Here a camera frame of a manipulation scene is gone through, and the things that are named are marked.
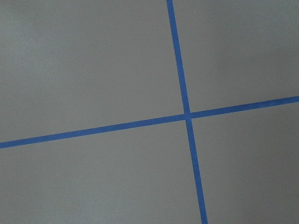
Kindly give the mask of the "long blue tape strip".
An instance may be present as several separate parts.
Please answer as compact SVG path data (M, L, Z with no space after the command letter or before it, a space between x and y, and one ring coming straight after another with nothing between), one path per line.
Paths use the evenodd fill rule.
M9 147L17 147L17 146L36 144L36 143L42 143L47 141L63 140L68 138L75 138L75 137L81 137L81 136L87 136L87 135L93 135L99 133L107 133L107 132L113 132L113 131L119 131L119 130L131 129L131 128L153 126L153 125L164 124L164 123L172 123L172 122L185 120L186 118L197 119L197 118L210 117L210 116L216 116L216 115L227 114L227 113L255 110L260 108L297 103L298 101L299 101L299 97L294 96L294 97L279 98L274 100L249 103L243 105L235 105L235 106L229 106L229 107L223 107L223 108L217 108L217 109L211 109L211 110L205 110L199 112L192 112L189 115L179 114L179 115L172 115L172 116L166 116L166 117L160 117L154 119L146 119L146 120L140 120L140 121L134 121L128 123L120 123L120 124L109 125L109 126L76 130L76 131L70 131L65 133L56 133L51 135L44 135L44 136L2 142L0 144L0 148L3 149Z

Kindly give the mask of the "crossing blue tape strip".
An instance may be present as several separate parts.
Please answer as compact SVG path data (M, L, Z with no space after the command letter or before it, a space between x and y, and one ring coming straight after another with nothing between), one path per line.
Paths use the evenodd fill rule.
M204 199L204 193L203 193L203 187L202 187L202 181L200 175L200 167L199 167L199 161L198 161L198 155L197 155L197 149L196 149L196 143L194 137L194 130L192 125L191 111L190 111L188 92L187 92L187 86L185 81L185 73L184 73L184 66L183 66L181 48L179 43L174 4L173 1L171 0L168 0L166 4L167 4L169 21L170 21L171 36L172 36L172 42L174 47L180 92L181 92L181 98L182 98L182 104L184 110L184 119L185 119L186 131L188 136L191 160L192 160L192 168L193 168L193 174L194 174L194 180L196 186L196 193L197 193L198 204L199 204L200 219L203 224L207 224L208 219L206 213L206 205L205 205L205 199Z

